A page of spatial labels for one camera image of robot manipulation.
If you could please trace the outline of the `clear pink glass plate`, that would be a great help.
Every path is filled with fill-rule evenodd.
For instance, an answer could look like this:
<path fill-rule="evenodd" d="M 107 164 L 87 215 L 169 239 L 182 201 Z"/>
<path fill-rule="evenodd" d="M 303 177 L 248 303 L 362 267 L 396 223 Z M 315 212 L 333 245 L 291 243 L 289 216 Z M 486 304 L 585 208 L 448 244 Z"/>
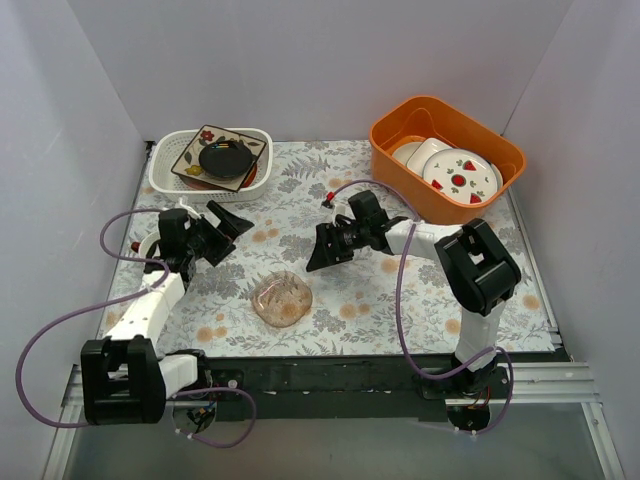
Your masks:
<path fill-rule="evenodd" d="M 298 275 L 277 271 L 258 282 L 250 300 L 255 313 L 267 325 L 287 328 L 311 309 L 313 293 Z"/>

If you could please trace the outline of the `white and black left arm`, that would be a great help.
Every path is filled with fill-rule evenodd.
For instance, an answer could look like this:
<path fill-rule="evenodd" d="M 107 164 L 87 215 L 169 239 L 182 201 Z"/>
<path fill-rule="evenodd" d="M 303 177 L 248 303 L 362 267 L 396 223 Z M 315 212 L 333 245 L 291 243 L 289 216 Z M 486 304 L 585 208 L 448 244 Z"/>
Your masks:
<path fill-rule="evenodd" d="M 179 202 L 159 212 L 156 229 L 137 247 L 134 258 L 143 264 L 140 297 L 104 338 L 86 342 L 81 350 L 89 424 L 156 423 L 167 399 L 180 390 L 193 400 L 211 392 L 213 377 L 203 369 L 203 353 L 156 353 L 160 333 L 187 293 L 198 261 L 217 266 L 254 226 L 215 201 L 207 209 L 199 213 Z"/>

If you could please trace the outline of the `cream square flower plate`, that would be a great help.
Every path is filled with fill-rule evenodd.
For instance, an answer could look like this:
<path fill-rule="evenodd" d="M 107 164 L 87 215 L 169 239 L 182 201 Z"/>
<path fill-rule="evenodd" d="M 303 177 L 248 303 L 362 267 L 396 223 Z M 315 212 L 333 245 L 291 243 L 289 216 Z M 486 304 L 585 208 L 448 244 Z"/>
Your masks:
<path fill-rule="evenodd" d="M 266 143 L 261 140 L 255 140 L 248 135 L 239 135 L 231 132 L 231 130 L 220 128 L 212 125 L 204 125 L 196 136 L 190 141 L 185 150 L 179 155 L 178 160 L 172 166 L 171 171 L 179 176 L 179 178 L 189 186 L 198 189 L 221 189 L 231 192 L 237 192 L 241 188 L 245 176 L 235 179 L 223 180 L 214 178 L 204 172 L 199 165 L 198 156 L 201 150 L 209 144 L 224 141 L 239 140 L 244 143 L 253 153 L 254 163 L 265 148 Z"/>

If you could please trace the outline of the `black bowl with red interior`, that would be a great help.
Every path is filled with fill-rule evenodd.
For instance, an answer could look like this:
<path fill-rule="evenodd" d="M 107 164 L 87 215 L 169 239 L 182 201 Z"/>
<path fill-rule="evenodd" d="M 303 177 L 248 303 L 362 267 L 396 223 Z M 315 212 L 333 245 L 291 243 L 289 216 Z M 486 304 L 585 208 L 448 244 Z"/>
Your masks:
<path fill-rule="evenodd" d="M 239 140 L 224 140 L 204 147 L 199 165 L 214 178 L 230 180 L 245 176 L 254 164 L 251 150 Z"/>

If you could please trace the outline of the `red plate with teal flower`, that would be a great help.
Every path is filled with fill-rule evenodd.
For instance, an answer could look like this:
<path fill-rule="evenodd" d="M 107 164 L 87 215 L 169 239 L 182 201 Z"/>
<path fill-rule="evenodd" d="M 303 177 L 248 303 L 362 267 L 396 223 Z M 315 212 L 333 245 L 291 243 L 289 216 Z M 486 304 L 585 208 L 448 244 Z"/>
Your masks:
<path fill-rule="evenodd" d="M 255 177 L 257 175 L 257 170 L 258 170 L 258 162 L 255 162 L 249 172 L 249 174 L 247 175 L 247 177 L 244 179 L 242 185 L 241 185 L 241 189 L 245 189 L 248 188 L 252 185 L 252 183 L 255 180 Z"/>

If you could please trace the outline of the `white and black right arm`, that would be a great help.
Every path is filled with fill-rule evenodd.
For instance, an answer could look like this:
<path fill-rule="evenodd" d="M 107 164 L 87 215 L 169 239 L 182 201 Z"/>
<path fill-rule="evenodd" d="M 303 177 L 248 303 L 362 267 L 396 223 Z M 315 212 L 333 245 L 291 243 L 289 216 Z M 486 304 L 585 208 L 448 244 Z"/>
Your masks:
<path fill-rule="evenodd" d="M 351 196 L 348 205 L 349 215 L 334 211 L 329 221 L 316 226 L 307 271 L 346 263 L 363 248 L 401 260 L 413 256 L 439 262 L 461 307 L 451 368 L 429 373 L 413 360 L 408 364 L 424 381 L 442 382 L 464 397 L 479 395 L 496 368 L 501 315 L 521 281 L 515 260 L 482 219 L 436 225 L 405 216 L 390 217 L 370 190 Z"/>

